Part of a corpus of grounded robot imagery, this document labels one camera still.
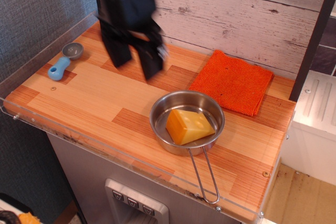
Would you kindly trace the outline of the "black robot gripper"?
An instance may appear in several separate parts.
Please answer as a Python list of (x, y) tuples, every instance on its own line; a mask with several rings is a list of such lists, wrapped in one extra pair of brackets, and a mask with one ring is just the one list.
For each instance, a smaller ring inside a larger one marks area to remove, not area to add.
[(163, 70), (168, 57), (161, 37), (161, 28), (153, 20), (155, 0), (99, 0), (98, 18), (101, 38), (115, 67), (132, 59), (129, 45), (120, 32), (132, 31), (145, 34), (150, 41), (136, 39), (133, 47), (138, 52), (146, 80)]

